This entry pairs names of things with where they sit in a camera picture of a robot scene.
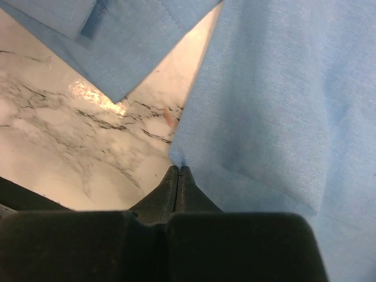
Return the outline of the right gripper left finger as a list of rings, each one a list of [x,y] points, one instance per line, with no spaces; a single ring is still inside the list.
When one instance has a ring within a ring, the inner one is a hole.
[[[131,211],[72,211],[1,179],[2,281],[123,281]]]

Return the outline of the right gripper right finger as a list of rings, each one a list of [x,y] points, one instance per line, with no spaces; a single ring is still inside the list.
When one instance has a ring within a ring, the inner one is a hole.
[[[168,221],[169,281],[327,281],[313,231],[292,213],[191,213],[201,194],[179,170],[176,212]]]

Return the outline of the light blue button shirt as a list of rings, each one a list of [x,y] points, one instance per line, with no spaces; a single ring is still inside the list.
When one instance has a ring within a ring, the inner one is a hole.
[[[374,1],[2,1],[1,176],[125,210],[171,165],[375,280]]]

